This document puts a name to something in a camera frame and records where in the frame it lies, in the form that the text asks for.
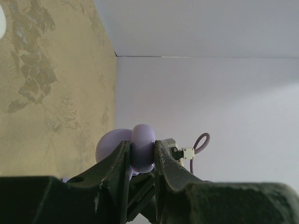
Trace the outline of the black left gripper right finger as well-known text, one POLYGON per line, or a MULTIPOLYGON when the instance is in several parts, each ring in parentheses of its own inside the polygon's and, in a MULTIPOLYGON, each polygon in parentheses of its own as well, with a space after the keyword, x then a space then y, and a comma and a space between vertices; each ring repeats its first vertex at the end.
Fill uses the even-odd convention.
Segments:
POLYGON ((155 142, 156 216, 160 224, 296 224, 299 196, 272 182, 209 182, 192 175, 155 142))

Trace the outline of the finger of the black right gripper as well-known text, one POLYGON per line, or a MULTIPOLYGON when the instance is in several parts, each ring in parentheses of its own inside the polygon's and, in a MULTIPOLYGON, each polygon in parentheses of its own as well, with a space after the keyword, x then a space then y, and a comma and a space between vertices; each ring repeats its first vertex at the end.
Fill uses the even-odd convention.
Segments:
POLYGON ((156 222, 155 177, 153 172, 134 175, 129 182, 127 222, 138 214, 156 222))

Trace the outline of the white earbud charging case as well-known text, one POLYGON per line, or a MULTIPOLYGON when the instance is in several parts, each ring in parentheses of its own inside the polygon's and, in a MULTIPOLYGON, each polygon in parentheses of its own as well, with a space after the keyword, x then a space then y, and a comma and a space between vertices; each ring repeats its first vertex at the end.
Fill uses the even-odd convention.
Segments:
POLYGON ((0 39, 3 38, 6 29, 7 29, 7 21, 6 21, 4 10, 0 5, 0 39))

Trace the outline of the purple earbud charging case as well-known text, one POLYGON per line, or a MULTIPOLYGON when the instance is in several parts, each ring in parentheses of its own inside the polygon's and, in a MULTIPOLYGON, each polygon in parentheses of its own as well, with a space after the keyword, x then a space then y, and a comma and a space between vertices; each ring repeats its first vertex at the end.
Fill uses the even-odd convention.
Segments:
POLYGON ((96 146, 96 162, 107 158, 121 141, 130 142, 130 178, 154 168, 155 133, 147 124, 138 124, 132 130, 120 128, 107 132, 96 146))

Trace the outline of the purple earbud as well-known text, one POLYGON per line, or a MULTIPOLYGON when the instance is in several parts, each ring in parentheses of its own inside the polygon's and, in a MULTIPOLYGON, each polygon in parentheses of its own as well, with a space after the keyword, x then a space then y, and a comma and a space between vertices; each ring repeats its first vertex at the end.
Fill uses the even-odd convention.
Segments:
POLYGON ((62 179, 61 179, 61 181, 62 181, 62 182, 64 182, 64 183, 66 183, 66 182, 68 182, 68 181, 69 181, 69 178, 67 178, 67 177, 64 177, 64 178, 62 178, 62 179))

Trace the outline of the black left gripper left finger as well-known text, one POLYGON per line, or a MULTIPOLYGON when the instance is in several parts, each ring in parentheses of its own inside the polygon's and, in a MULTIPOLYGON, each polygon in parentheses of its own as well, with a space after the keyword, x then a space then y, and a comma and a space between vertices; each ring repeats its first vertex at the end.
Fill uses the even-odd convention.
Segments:
POLYGON ((127 220, 130 143, 62 182, 53 176, 0 179, 3 224, 124 224, 127 220))

